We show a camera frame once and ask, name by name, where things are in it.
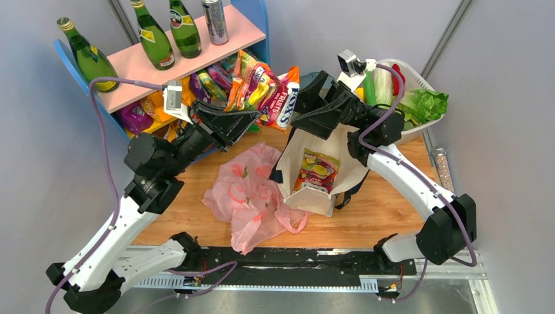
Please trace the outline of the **green lettuce leaf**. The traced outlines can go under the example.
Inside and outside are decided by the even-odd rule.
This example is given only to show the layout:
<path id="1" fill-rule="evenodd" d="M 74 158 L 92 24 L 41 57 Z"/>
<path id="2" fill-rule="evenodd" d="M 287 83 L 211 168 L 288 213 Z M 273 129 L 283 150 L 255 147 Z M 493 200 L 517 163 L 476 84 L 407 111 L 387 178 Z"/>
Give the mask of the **green lettuce leaf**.
<path id="1" fill-rule="evenodd" d="M 411 115 L 418 125 L 438 120 L 447 111 L 449 95 L 428 89 L 405 92 L 399 108 L 405 116 Z"/>

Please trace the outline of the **long green chili pepper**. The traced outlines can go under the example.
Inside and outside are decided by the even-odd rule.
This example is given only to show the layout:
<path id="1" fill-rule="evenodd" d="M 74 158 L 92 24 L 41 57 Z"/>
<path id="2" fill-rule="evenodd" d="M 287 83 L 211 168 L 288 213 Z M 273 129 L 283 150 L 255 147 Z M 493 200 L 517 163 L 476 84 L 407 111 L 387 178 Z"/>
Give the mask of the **long green chili pepper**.
<path id="1" fill-rule="evenodd" d="M 372 79 L 372 71 L 366 71 L 365 75 L 366 76 L 363 80 L 363 91 L 364 91 L 366 103 L 371 106 L 375 106 L 377 102 L 376 102 L 376 96 L 374 91 L 374 83 Z"/>

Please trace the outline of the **cream canvas tote bag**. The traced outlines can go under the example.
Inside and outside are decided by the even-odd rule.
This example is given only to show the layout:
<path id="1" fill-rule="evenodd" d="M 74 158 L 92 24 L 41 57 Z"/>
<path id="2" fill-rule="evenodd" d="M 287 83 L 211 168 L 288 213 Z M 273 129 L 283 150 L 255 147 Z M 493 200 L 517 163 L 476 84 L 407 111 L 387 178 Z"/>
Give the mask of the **cream canvas tote bag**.
<path id="1" fill-rule="evenodd" d="M 340 124 L 328 139 L 291 130 L 270 174 L 290 208 L 330 217 L 350 202 L 369 172 L 348 151 L 348 135 L 356 130 Z"/>

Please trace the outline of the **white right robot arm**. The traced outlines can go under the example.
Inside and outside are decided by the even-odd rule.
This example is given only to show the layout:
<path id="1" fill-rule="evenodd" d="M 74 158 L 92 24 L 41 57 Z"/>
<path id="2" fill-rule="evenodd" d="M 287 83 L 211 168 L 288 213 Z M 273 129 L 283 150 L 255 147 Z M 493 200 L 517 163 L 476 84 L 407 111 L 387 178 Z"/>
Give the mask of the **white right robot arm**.
<path id="1" fill-rule="evenodd" d="M 396 146 L 404 124 L 403 113 L 382 105 L 363 103 L 343 82 L 333 82 L 326 96 L 321 89 L 329 79 L 322 71 L 300 89 L 287 105 L 291 132 L 271 178 L 291 207 L 326 214 L 338 195 L 350 198 L 371 172 L 379 174 L 418 212 L 421 230 L 393 234 L 375 246 L 374 264 L 390 273 L 400 262 L 425 259 L 436 265 L 457 260 L 476 239 L 476 204 L 431 180 L 403 156 Z M 338 169 L 323 185 L 296 182 L 309 151 L 337 159 Z"/>

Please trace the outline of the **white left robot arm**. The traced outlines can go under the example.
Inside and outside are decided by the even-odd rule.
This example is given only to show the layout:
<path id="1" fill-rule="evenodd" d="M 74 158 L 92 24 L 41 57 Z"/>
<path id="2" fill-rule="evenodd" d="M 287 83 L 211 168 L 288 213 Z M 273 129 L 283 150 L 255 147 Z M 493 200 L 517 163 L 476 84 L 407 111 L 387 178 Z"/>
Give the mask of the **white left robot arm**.
<path id="1" fill-rule="evenodd" d="M 169 101 L 164 111 L 184 120 L 184 130 L 173 141 L 150 133 L 131 139 L 124 161 L 134 177 L 116 199 L 113 214 L 78 254 L 46 271 L 77 313 L 105 313 L 142 280 L 199 265 L 200 245 L 185 232 L 133 258 L 123 261 L 120 256 L 174 201 L 183 187 L 179 174 L 209 148 L 227 151 L 260 117 L 257 110 L 224 112 L 203 101 Z"/>

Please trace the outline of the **pink plastic grocery bag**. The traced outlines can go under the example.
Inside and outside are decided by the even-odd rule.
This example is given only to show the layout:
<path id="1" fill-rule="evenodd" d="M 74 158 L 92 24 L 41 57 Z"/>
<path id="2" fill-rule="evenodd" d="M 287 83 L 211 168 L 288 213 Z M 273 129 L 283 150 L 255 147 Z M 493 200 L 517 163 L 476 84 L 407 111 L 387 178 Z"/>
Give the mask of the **pink plastic grocery bag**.
<path id="1" fill-rule="evenodd" d="M 230 246 L 246 255 L 262 242 L 288 231 L 298 234 L 310 213 L 292 209 L 283 201 L 270 174 L 281 152 L 258 143 L 219 168 L 202 203 L 214 217 L 231 226 Z"/>

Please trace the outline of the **orange foxs candy bag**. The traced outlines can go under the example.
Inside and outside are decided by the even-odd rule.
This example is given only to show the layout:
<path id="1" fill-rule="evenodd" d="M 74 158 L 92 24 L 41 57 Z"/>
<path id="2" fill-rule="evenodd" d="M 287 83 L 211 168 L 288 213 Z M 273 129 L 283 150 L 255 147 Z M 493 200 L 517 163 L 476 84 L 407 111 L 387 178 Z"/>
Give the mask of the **orange foxs candy bag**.
<path id="1" fill-rule="evenodd" d="M 256 123 L 285 132 L 300 91 L 300 67 L 275 75 L 267 63 L 238 52 L 225 112 L 258 111 Z"/>

